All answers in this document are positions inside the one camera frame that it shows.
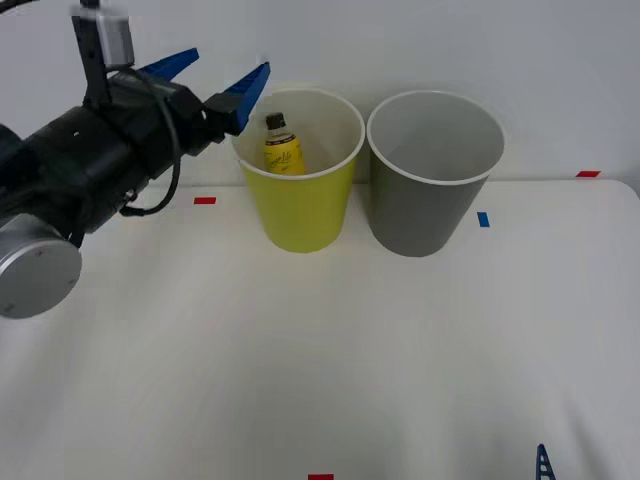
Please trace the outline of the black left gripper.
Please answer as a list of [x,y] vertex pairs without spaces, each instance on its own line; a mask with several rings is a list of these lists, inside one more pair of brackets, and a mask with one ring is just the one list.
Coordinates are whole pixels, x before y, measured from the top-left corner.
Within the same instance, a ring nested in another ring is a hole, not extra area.
[[109,80],[112,104],[106,117],[132,143],[134,157],[152,179],[173,165],[171,137],[154,93],[169,111],[178,153],[197,156],[210,141],[222,143],[227,135],[244,131],[270,76],[270,63],[264,62],[203,104],[188,87],[171,82],[198,59],[198,49],[189,48],[138,69],[141,77],[151,79],[152,89],[128,73]]

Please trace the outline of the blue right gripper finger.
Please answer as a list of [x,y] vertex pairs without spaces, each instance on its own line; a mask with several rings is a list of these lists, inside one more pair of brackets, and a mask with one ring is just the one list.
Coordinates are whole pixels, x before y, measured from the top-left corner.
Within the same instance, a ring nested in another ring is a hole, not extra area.
[[549,456],[543,444],[536,451],[536,480],[556,480]]

